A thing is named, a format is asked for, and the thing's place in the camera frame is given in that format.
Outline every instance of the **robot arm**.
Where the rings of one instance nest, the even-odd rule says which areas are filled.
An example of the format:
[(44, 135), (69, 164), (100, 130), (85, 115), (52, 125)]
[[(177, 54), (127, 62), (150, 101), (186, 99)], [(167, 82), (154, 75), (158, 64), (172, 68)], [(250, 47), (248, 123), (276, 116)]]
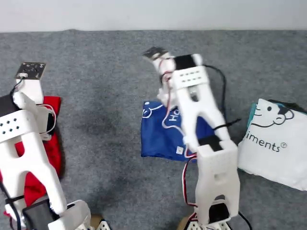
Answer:
[[(198, 224), (205, 229), (208, 225), (226, 222), (238, 214), (237, 146), (230, 139), (224, 117), (217, 108), (202, 58), (199, 54), (173, 57), (156, 47), (144, 55), (161, 76), (158, 99), (170, 109), (178, 106), (183, 141), (197, 156), (199, 177), (195, 212)], [(215, 130), (217, 138), (197, 139), (198, 116)], [(211, 147), (212, 140), (216, 140), (218, 148)]]
[[(49, 110), (37, 105), (42, 103), (43, 98), (40, 81), (39, 78), (30, 78), (32, 73), (42, 72), (40, 66), (37, 63), (23, 63), (20, 68), (22, 72), (17, 74), (22, 78), (17, 79), (18, 91), (15, 92), (15, 86), (10, 94), (0, 97), (0, 171), (1, 189), (7, 196), (5, 209), (17, 221), (18, 230), (22, 227), (36, 230), (93, 230), (88, 205), (81, 200), (67, 205), (57, 173), (47, 158), (41, 133), (47, 133)], [(20, 141), (24, 146), (22, 157), (17, 155), (15, 148)], [(28, 172), (45, 186), (48, 196), (48, 199), (30, 207), (26, 207), (24, 201), (24, 183)]]

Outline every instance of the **wooden base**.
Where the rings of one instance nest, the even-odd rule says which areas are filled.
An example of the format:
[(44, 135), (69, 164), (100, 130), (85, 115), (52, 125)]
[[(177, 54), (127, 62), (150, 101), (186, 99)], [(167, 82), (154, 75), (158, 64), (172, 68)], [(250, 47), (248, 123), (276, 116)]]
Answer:
[(100, 214), (92, 214), (91, 226), (97, 229), (102, 219), (103, 219), (103, 216), (101, 216)]
[(184, 217), (184, 218), (180, 221), (180, 223), (179, 223), (179, 225), (178, 225), (178, 227), (177, 227), (177, 230), (184, 230), (185, 227), (186, 227), (186, 225), (187, 225), (187, 223), (188, 223), (188, 220), (189, 220), (189, 216)]

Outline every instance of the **white plastic part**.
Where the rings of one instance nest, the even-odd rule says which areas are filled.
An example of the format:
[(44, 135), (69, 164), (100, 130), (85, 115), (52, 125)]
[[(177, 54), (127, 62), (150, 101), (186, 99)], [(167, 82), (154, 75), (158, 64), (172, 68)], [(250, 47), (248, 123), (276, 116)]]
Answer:
[(31, 98), (21, 91), (15, 92), (13, 94), (14, 103), (20, 108), (25, 109), (33, 113), (34, 117), (37, 117), (37, 107)]
[[(208, 225), (203, 229), (204, 230), (231, 230), (226, 222)], [(191, 221), (187, 227), (187, 230), (201, 230), (201, 228), (197, 221)]]
[(88, 205), (77, 200), (74, 206), (67, 209), (59, 219), (48, 224), (49, 230), (88, 230), (90, 228), (91, 212)]
[[(187, 87), (182, 87), (181, 75), (186, 74), (186, 70), (176, 70), (173, 74), (173, 85), (176, 92), (176, 98), (178, 102), (178, 108), (181, 114), (181, 128), (186, 134), (184, 137), (185, 144), (189, 145), (189, 149), (192, 152), (196, 152), (199, 146), (196, 136), (196, 122), (197, 117), (201, 116), (212, 127), (218, 127), (225, 124), (222, 113), (217, 108), (214, 96), (212, 94), (209, 78), (203, 66), (195, 67), (198, 69), (198, 74), (202, 74), (201, 83), (196, 84), (194, 82), (191, 86), (194, 86), (197, 90), (198, 101), (193, 101), (190, 92)], [(215, 131), (215, 134), (220, 140), (229, 140), (230, 136), (226, 127), (219, 128)]]
[(97, 227), (97, 230), (111, 230), (111, 228), (105, 220), (102, 220)]
[[(191, 56), (196, 66), (187, 69), (174, 70), (176, 65), (172, 58), (168, 61), (158, 58), (153, 64), (160, 74), (172, 72), (168, 82), (170, 87), (163, 82), (158, 98), (165, 105), (170, 89), (171, 106), (177, 105), (181, 114), (183, 141), (192, 152), (197, 153), (199, 177), (195, 193), (198, 207), (195, 211), (199, 224), (205, 229), (209, 223), (209, 209), (214, 204), (225, 203), (228, 208), (230, 217), (220, 222), (228, 221), (238, 214), (240, 181), (237, 174), (237, 146), (231, 141), (226, 127), (215, 130), (223, 150), (214, 152), (210, 145), (199, 145), (196, 136), (198, 116), (204, 118), (212, 128), (224, 125), (225, 120), (217, 108), (201, 55)], [(225, 200), (215, 200), (221, 195), (225, 196)]]
[(51, 110), (44, 106), (37, 106), (35, 102), (23, 92), (15, 92), (13, 94), (13, 100), (20, 109), (28, 110), (34, 115), (39, 133), (46, 132), (48, 115), (52, 113)]
[[(209, 209), (213, 204), (225, 203), (230, 218), (238, 214), (240, 181), (237, 173), (237, 146), (230, 139), (221, 141), (220, 145), (223, 150), (216, 152), (210, 145), (197, 148), (199, 174), (195, 198), (198, 207), (195, 211), (203, 227), (209, 223)], [(215, 200), (221, 195), (224, 195), (224, 200)]]
[(23, 79), (18, 86), (18, 91), (26, 94), (36, 104), (42, 104), (44, 101), (44, 95), (40, 80)]
[[(19, 141), (24, 146), (22, 157), (18, 157), (15, 148), (15, 143)], [(0, 171), (9, 196), (14, 198), (24, 194), (25, 176), (31, 172), (45, 186), (54, 212), (61, 216), (67, 208), (66, 199), (31, 112), (19, 110), (0, 117), (0, 152)], [(15, 201), (14, 205), (21, 218), (21, 211), (26, 207), (24, 199)], [(11, 206), (6, 205), (5, 208), (16, 220)]]

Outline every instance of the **white wall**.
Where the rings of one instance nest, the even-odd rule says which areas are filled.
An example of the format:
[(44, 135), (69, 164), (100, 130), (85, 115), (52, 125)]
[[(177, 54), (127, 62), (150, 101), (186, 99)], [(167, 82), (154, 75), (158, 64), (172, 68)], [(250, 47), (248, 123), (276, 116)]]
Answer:
[(307, 29), (307, 0), (2, 0), (0, 32)]

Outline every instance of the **carpet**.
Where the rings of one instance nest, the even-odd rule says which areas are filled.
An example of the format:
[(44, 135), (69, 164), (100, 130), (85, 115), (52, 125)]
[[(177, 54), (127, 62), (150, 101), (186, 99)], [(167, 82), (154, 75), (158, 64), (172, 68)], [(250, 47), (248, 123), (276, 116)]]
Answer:
[[(65, 160), (61, 184), (68, 202), (83, 199), (114, 230), (174, 230), (192, 213), (184, 204), (184, 163), (140, 157), (142, 102), (160, 86), (153, 66), (141, 57), (151, 46), (174, 55), (202, 54), (227, 77), (228, 120), (238, 143), (250, 104), (259, 98), (296, 102), (307, 108), (307, 31), (112, 31), (68, 30), (0, 34), (0, 94), (14, 85), (22, 61), (47, 62), (44, 95), (60, 96), (58, 119)], [(221, 99), (220, 76), (209, 70)], [(255, 230), (306, 228), (307, 193), (239, 172), (240, 210)], [(187, 174), (194, 198), (197, 166)], [(4, 197), (0, 199), (4, 210)], [(248, 229), (240, 217), (234, 230)], [(0, 215), (0, 230), (9, 228)]]

